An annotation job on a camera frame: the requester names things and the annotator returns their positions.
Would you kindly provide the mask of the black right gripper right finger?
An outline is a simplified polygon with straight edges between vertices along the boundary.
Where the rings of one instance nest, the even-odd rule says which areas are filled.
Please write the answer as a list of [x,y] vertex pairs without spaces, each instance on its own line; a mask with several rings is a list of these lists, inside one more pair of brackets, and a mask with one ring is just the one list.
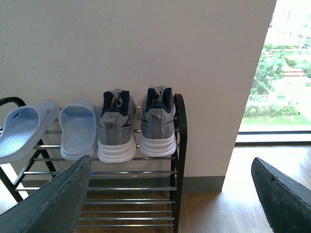
[[311,231],[311,191],[256,157],[251,176],[267,221],[275,233]]

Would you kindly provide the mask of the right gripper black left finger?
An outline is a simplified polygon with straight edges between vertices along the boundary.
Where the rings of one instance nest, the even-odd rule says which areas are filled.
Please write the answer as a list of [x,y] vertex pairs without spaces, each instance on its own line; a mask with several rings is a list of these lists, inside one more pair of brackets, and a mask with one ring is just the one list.
[[83,156],[1,214],[2,233],[72,233],[86,198],[90,157]]

